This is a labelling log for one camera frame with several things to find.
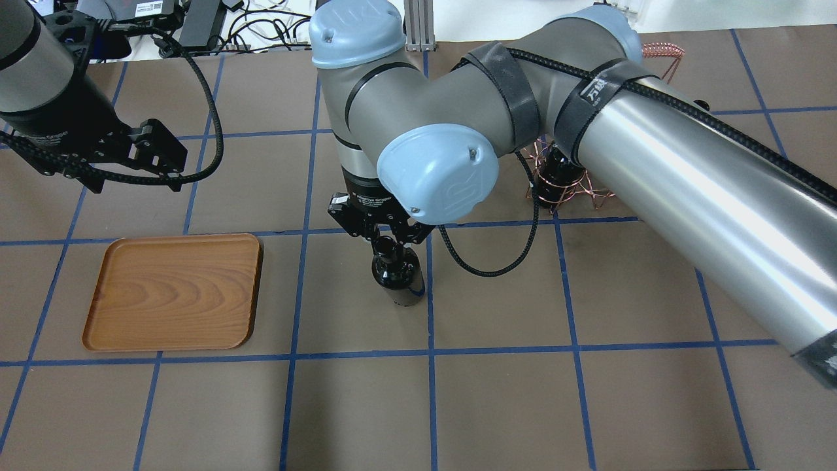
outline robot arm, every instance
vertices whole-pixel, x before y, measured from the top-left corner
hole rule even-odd
[[[211,173],[196,179],[181,176],[187,151],[177,138],[155,119],[137,128],[120,121],[85,73],[90,59],[130,53],[128,34],[151,31],[129,25],[111,27],[77,11],[41,18],[25,0],[2,0],[0,118],[17,134],[4,134],[3,142],[39,173],[76,178],[95,193],[101,192],[105,179],[166,184],[178,191],[183,183]],[[199,73],[196,65],[193,68]],[[203,76],[198,78],[205,85]],[[119,163],[157,177],[106,172],[92,163]]]
[[[641,59],[639,37],[616,10],[587,8],[508,49],[489,44],[432,82],[407,60],[385,0],[333,0],[312,19],[311,42],[348,176],[379,179],[422,223],[448,223],[490,192],[498,155],[549,134],[837,387],[834,189],[714,129],[626,61]]]

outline velcro strap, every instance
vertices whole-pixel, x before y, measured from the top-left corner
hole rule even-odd
[[[535,94],[523,69],[506,47],[492,41],[470,51],[465,59],[491,80],[506,102],[515,148],[523,148],[534,141],[541,128]]]
[[[555,120],[552,135],[564,155],[578,162],[578,144],[587,127],[622,89],[625,82],[654,76],[641,65],[627,59],[606,62],[593,71],[591,81],[582,81],[564,101]]]

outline light blue joint cap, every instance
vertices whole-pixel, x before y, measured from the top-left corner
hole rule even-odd
[[[607,29],[625,51],[625,56],[634,62],[642,63],[642,41],[639,34],[628,24],[628,19],[616,8],[608,5],[593,5],[560,18],[584,18]]]
[[[407,43],[401,14],[387,0],[331,0],[314,12],[309,34],[319,69],[366,64]]]
[[[500,164],[488,139],[459,124],[430,124],[396,137],[377,160],[377,176],[418,222],[440,225],[488,197]]]

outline brown wooden board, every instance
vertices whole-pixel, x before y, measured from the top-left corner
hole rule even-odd
[[[237,347],[252,332],[260,271],[251,234],[115,241],[82,343],[110,352]]]

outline barcode label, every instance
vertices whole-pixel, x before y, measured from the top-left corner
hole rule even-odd
[[[162,2],[146,2],[136,5],[135,17],[147,17],[162,13]]]

